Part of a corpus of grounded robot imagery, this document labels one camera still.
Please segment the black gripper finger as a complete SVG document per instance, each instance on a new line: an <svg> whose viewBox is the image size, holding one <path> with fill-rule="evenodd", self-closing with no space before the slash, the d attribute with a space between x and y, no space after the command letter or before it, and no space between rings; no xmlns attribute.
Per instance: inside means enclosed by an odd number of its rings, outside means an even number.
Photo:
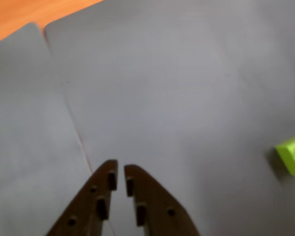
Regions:
<svg viewBox="0 0 295 236"><path fill-rule="evenodd" d="M100 236L117 189L118 161L105 161L79 190L48 231L49 236Z"/></svg>
<svg viewBox="0 0 295 236"><path fill-rule="evenodd" d="M136 224L146 236L199 236L184 207L148 172L124 166L126 192L133 198Z"/></svg>

